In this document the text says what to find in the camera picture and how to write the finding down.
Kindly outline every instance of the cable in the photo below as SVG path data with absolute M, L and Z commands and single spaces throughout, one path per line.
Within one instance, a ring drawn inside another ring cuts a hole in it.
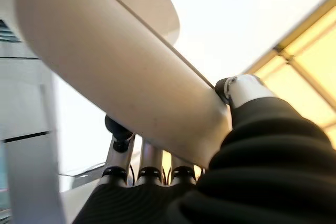
M 98 168 L 102 168 L 104 166 L 104 164 L 105 164 L 105 162 L 92 165 L 92 166 L 88 167 L 87 169 L 85 169 L 83 172 L 75 174 L 75 175 L 63 174 L 63 173 L 58 173 L 58 175 L 60 175 L 60 176 L 66 176 L 66 177 L 78 177 L 78 176 L 84 175 L 85 173 L 88 173 L 88 172 L 90 172 L 92 170 L 95 170 L 95 169 L 98 169 Z
M 168 185 L 168 184 L 167 184 L 167 180 L 166 180 L 166 173 L 164 172 L 164 169 L 162 169 L 162 173 L 163 173 L 163 179 L 164 179 L 164 180 L 163 180 L 163 184 L 164 184 L 164 185 Z
M 171 167 L 169 168 L 169 171 L 168 171 L 168 176 L 167 176 L 167 185 L 169 183 L 169 174 L 171 173 Z
M 131 173 L 132 173 L 132 176 L 133 176 L 133 186 L 134 186 L 135 185 L 135 175 L 134 175 L 134 171 L 133 171 L 132 165 L 130 165 L 130 168 L 131 168 Z

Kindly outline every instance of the white panel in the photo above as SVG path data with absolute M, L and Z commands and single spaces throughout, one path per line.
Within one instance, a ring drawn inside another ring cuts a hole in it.
M 97 183 L 98 180 L 95 180 L 73 190 L 61 193 L 66 223 L 72 223 L 85 202 L 88 200 Z
M 62 224 L 58 169 L 49 135 L 5 144 L 10 203 L 16 224 Z
M 0 57 L 37 58 L 25 43 L 9 43 L 0 41 Z
M 48 131 L 39 60 L 0 60 L 1 139 Z

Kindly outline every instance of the air vent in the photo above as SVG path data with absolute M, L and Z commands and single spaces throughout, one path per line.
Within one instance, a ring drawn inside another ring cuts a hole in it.
M 5 22 L 0 19 L 0 41 L 17 43 L 21 42 L 13 32 L 6 26 Z

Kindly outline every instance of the glass ceiling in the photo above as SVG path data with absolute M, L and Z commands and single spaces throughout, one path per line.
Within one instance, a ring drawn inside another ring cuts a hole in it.
M 121 1 L 215 84 L 252 65 L 322 0 Z M 334 34 L 335 31 L 331 31 L 326 41 L 318 42 L 319 47 L 323 47 L 323 43 L 330 44 Z M 298 50 L 302 50 L 302 45 L 286 48 L 289 54 L 297 54 Z M 335 92 L 335 86 L 328 82 L 330 76 L 324 71 L 332 65 L 324 64 L 323 57 L 330 58 L 330 55 L 324 52 L 316 56 L 315 50 L 318 48 L 304 50 L 295 61 L 311 74 L 322 72 L 318 78 L 324 83 L 323 88 Z M 330 106 L 286 64 L 284 57 L 275 57 L 258 74 L 302 115 L 319 125 L 335 120 Z M 304 99 L 292 95 L 297 92 L 295 85 L 304 89 Z M 56 93 L 60 172 L 81 171 L 104 162 L 111 140 L 111 134 L 104 127 L 104 112 L 59 78 L 56 78 Z M 335 126 L 328 128 L 328 134 L 336 134 Z
M 336 148 L 335 5 L 336 0 L 326 1 L 311 15 L 317 17 L 317 21 L 289 45 L 281 48 L 283 41 L 280 42 L 277 50 L 274 50 L 274 57 L 255 72 L 278 97 L 288 101 L 302 116 L 323 128 L 334 148 Z

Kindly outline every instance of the black knob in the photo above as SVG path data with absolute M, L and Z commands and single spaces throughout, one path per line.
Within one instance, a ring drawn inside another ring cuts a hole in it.
M 117 140 L 126 140 L 129 139 L 133 133 L 127 130 L 125 127 L 112 120 L 107 115 L 105 116 L 105 126 L 109 132 L 113 134 L 113 136 Z

